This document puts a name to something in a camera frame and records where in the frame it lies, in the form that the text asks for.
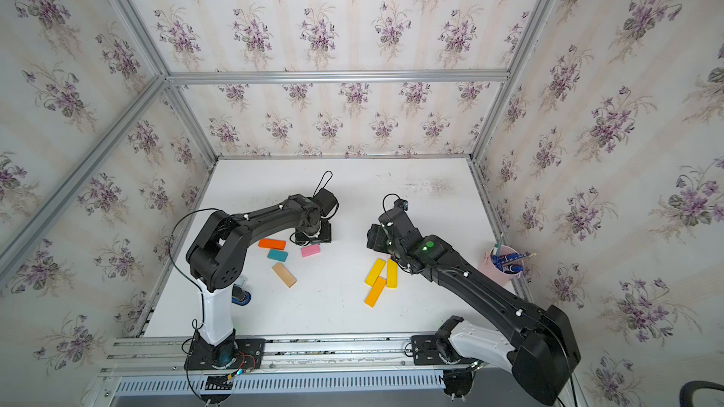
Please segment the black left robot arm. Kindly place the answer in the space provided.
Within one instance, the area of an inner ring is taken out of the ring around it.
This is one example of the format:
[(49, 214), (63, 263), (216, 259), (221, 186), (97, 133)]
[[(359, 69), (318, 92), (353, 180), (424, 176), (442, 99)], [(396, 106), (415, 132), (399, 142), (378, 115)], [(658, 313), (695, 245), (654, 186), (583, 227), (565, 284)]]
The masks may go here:
[(248, 213), (213, 212), (186, 254), (190, 276), (201, 290), (201, 339), (218, 347), (235, 335), (232, 290), (249, 247), (288, 229), (318, 237), (338, 208), (335, 195), (322, 188), (311, 197), (293, 194), (277, 205)]

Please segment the pink block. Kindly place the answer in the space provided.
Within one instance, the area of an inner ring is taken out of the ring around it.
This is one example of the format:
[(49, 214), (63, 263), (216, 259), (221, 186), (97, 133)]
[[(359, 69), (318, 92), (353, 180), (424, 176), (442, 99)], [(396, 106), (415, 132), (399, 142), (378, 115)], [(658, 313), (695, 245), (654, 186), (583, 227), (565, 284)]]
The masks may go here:
[(319, 244), (313, 244), (309, 245), (307, 247), (303, 247), (300, 249), (301, 256), (303, 258), (309, 257), (309, 256), (316, 256), (316, 254), (319, 254), (321, 252), (321, 248)]

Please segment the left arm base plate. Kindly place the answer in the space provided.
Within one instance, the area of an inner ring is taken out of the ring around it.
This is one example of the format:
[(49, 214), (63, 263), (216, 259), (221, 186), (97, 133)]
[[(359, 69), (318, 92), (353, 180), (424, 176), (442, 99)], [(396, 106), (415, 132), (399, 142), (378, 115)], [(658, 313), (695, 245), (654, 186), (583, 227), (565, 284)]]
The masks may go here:
[(201, 337), (196, 337), (190, 346), (184, 369), (189, 371), (259, 369), (265, 346), (266, 340), (261, 338), (237, 338), (234, 342), (227, 339), (219, 346), (211, 346)]

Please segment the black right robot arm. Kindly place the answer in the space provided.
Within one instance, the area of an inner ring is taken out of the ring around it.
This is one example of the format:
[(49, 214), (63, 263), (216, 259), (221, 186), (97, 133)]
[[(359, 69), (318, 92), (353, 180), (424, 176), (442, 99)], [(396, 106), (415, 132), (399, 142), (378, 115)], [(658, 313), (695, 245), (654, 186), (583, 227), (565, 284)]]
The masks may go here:
[(465, 318), (450, 317), (436, 333), (444, 360), (482, 360), (508, 370), (536, 401), (547, 406), (558, 401), (581, 361), (571, 322), (560, 308), (542, 309), (503, 288), (441, 237), (424, 237), (400, 207), (371, 225), (367, 246), (448, 289), (494, 326), (487, 333)]

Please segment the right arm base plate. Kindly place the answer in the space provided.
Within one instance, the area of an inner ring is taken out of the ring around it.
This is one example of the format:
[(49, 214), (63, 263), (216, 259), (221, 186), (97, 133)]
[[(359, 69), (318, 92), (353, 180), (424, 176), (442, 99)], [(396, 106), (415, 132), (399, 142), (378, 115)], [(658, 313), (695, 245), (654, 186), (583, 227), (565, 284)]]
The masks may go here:
[(471, 359), (463, 358), (457, 354), (445, 356), (433, 335), (412, 335), (410, 339), (410, 352), (415, 366), (442, 366), (463, 365), (471, 363)]

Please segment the natural wood block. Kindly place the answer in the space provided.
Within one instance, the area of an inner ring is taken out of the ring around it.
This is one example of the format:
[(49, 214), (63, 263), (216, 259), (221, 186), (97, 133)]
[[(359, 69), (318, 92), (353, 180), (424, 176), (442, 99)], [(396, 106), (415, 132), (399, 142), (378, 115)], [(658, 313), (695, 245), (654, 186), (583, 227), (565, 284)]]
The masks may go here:
[(281, 262), (273, 265), (273, 272), (279, 277), (279, 279), (287, 288), (292, 288), (297, 283), (297, 279)]

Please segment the short teal block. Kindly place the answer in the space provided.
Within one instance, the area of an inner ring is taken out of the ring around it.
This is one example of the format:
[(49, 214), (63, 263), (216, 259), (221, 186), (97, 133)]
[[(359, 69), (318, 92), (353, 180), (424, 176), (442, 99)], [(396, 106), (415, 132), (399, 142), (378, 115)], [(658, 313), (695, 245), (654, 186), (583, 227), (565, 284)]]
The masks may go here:
[(269, 260), (284, 263), (288, 259), (288, 253), (281, 250), (271, 249), (268, 252), (267, 258), (269, 258)]

